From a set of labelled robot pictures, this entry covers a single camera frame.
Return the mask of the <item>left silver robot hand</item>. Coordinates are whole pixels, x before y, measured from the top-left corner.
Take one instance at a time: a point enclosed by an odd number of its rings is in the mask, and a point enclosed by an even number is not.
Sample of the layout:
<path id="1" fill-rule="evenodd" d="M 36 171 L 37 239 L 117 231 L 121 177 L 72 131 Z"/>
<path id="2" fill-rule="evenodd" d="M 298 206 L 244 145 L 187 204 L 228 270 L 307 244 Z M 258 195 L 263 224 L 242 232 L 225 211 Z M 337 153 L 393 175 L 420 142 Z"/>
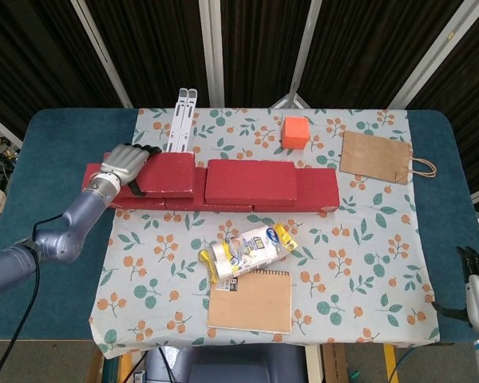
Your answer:
<path id="1" fill-rule="evenodd" d="M 135 196 L 144 197 L 136 178 L 148 159 L 160 153 L 161 148 L 150 145 L 119 144 L 101 163 L 101 172 L 118 178 L 119 188 L 127 186 Z"/>

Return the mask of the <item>red foam brick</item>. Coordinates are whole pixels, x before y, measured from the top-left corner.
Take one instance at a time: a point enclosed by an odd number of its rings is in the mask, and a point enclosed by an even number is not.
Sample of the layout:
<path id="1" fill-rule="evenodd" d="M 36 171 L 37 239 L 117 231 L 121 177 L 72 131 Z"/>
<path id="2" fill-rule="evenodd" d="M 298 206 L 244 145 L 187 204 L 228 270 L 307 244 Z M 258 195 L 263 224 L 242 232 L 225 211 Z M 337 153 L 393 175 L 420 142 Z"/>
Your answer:
<path id="1" fill-rule="evenodd" d="M 193 197 L 166 198 L 165 209 L 168 211 L 212 211 L 212 212 L 251 212 L 252 205 L 210 204 L 205 201 L 206 168 L 194 171 Z"/>
<path id="2" fill-rule="evenodd" d="M 204 197 L 209 204 L 291 206 L 296 169 L 287 161 L 209 160 Z"/>
<path id="3" fill-rule="evenodd" d="M 147 160 L 136 182 L 148 197 L 190 198 L 195 169 L 195 156 L 190 152 L 160 153 Z"/>
<path id="4" fill-rule="evenodd" d="M 84 190 L 91 180 L 91 176 L 100 171 L 101 165 L 99 163 L 90 163 L 86 165 L 84 179 L 81 185 L 81 190 Z M 163 198 L 150 198 L 147 196 L 134 195 L 129 186 L 121 188 L 118 196 L 109 205 L 113 208 L 121 209 L 141 209 L 141 210 L 164 210 Z"/>

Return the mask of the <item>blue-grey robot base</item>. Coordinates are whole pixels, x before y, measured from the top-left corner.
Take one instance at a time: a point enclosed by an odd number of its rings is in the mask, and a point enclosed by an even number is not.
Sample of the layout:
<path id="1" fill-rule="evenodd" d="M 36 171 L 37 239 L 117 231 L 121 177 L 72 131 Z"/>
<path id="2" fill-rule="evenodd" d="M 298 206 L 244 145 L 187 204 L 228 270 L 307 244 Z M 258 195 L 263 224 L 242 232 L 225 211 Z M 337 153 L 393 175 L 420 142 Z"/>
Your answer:
<path id="1" fill-rule="evenodd" d="M 165 346 L 145 369 L 146 383 L 308 383 L 305 349 L 287 344 Z"/>

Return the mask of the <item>white folding stand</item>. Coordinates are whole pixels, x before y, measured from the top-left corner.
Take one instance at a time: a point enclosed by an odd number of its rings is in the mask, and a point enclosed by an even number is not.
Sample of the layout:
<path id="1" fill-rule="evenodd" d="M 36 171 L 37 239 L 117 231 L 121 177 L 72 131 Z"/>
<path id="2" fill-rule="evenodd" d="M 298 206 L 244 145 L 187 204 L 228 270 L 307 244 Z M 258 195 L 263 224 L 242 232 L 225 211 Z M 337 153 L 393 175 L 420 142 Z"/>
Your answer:
<path id="1" fill-rule="evenodd" d="M 179 89 L 178 99 L 172 116 L 171 129 L 166 152 L 186 152 L 192 118 L 196 108 L 198 92 L 196 89 Z"/>

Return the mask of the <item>teal table cover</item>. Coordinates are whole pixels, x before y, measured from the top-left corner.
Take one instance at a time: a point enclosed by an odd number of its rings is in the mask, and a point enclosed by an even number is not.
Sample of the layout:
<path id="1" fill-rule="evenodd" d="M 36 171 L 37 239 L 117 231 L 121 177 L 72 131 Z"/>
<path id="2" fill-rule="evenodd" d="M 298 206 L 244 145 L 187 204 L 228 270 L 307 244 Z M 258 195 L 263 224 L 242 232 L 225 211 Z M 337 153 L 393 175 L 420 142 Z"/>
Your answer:
<path id="1" fill-rule="evenodd" d="M 438 166 L 435 180 L 416 185 L 418 226 L 441 304 L 463 306 L 457 247 L 479 251 L 479 226 L 450 122 L 436 110 L 411 110 L 416 153 Z M 78 195 L 87 163 L 133 135 L 134 109 L 44 109 L 31 119 L 0 218 L 0 250 L 26 237 L 35 222 L 62 212 Z M 41 268 L 41 287 L 25 282 L 0 296 L 0 341 L 21 329 L 24 342 L 84 342 L 101 276 L 113 213 L 85 240 L 81 257 Z"/>

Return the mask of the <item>dark pleated curtain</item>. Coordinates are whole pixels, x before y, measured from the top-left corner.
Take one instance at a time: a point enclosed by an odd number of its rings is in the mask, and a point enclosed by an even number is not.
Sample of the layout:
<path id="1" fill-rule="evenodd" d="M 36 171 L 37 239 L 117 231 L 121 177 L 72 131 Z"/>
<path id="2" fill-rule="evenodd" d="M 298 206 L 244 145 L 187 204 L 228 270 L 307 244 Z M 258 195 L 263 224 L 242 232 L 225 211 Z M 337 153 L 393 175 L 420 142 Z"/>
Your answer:
<path id="1" fill-rule="evenodd" d="M 135 107 L 169 106 L 180 87 L 208 105 L 198 0 L 85 0 Z M 472 0 L 323 0 L 299 95 L 314 107 L 386 107 L 460 6 Z M 220 0 L 227 106 L 267 107 L 290 82 L 311 0 Z M 24 136 L 56 107 L 121 102 L 70 0 L 0 0 L 0 121 Z M 479 189 L 479 19 L 412 109 L 453 126 Z"/>

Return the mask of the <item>floral tablecloth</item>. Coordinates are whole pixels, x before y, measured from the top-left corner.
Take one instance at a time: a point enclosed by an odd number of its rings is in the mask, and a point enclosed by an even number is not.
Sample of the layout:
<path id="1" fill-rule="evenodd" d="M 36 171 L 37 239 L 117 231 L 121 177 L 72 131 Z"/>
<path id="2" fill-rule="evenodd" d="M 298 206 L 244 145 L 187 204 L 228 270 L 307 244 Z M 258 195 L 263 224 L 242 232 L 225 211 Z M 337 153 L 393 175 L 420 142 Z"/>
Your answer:
<path id="1" fill-rule="evenodd" d="M 303 151 L 279 142 L 290 115 L 310 123 Z M 221 158 L 338 169 L 345 130 L 411 142 L 404 111 L 197 109 L 190 144 L 202 168 Z M 115 210 L 89 317 L 101 352 L 111 358 L 161 345 L 438 342 L 412 175 L 407 185 L 337 176 L 340 203 L 332 213 Z M 273 223 L 284 224 L 298 244 L 269 266 L 291 273 L 291 332 L 208 327 L 211 284 L 198 251 Z"/>

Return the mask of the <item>plastic pack of white rolls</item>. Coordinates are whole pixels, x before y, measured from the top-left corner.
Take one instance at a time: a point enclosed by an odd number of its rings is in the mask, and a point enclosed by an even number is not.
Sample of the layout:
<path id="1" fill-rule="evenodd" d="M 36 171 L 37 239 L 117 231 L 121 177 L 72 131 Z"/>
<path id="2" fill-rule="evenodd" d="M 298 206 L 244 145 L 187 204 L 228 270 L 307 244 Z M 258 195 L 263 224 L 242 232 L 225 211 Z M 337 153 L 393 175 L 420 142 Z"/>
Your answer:
<path id="1" fill-rule="evenodd" d="M 197 258 L 216 283 L 266 267 L 296 248 L 297 242 L 283 225 L 264 225 L 207 246 Z"/>

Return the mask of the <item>orange foam cube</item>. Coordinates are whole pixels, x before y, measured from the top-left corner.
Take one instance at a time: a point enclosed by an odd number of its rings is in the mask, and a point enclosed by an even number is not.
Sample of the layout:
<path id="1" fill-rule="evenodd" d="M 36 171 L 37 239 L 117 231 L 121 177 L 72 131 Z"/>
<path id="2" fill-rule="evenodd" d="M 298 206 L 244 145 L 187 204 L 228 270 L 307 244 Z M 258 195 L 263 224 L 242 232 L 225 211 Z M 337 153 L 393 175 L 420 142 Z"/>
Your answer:
<path id="1" fill-rule="evenodd" d="M 283 122 L 281 144 L 285 149 L 303 150 L 310 139 L 310 124 L 305 117 L 287 116 Z"/>

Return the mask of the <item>brown paper bag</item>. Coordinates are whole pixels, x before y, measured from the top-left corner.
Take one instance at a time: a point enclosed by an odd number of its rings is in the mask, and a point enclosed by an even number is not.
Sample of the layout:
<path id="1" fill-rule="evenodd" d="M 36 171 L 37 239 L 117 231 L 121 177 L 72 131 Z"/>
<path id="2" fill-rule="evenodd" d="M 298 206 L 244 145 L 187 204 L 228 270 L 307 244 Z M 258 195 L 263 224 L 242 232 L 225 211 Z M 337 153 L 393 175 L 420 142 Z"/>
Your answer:
<path id="1" fill-rule="evenodd" d="M 409 174 L 434 178 L 437 167 L 413 157 L 410 143 L 345 131 L 339 170 L 392 184 L 408 184 Z"/>

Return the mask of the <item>grey tripod stand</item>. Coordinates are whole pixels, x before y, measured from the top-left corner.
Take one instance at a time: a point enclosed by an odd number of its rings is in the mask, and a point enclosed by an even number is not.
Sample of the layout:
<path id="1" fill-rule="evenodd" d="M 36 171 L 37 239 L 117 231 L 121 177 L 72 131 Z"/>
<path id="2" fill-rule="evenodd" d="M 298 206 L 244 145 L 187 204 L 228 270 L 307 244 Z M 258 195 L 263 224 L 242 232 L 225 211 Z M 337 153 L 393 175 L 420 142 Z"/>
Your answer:
<path id="1" fill-rule="evenodd" d="M 271 109 L 310 109 L 310 105 L 297 93 L 298 87 L 298 83 L 292 83 L 289 93 L 276 101 Z"/>

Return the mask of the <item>kraft spiral notebook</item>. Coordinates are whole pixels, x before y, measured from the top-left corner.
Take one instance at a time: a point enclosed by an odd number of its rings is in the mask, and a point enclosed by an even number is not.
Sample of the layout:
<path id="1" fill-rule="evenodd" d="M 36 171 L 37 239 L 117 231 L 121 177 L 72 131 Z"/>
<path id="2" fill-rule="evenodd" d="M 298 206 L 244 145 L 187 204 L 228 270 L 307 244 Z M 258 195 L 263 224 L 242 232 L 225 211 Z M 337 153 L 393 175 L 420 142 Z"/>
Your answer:
<path id="1" fill-rule="evenodd" d="M 272 334 L 291 332 L 291 274 L 254 270 L 212 285 L 209 327 Z"/>

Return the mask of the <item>white double frame post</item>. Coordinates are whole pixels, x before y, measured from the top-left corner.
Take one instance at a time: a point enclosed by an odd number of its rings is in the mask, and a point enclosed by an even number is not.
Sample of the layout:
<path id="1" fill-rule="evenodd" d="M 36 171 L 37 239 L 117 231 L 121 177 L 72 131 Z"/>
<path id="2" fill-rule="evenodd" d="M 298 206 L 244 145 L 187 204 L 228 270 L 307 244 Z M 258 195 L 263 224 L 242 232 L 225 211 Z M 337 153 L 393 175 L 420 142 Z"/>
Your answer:
<path id="1" fill-rule="evenodd" d="M 225 106 L 221 1 L 199 0 L 204 62 L 211 107 Z"/>

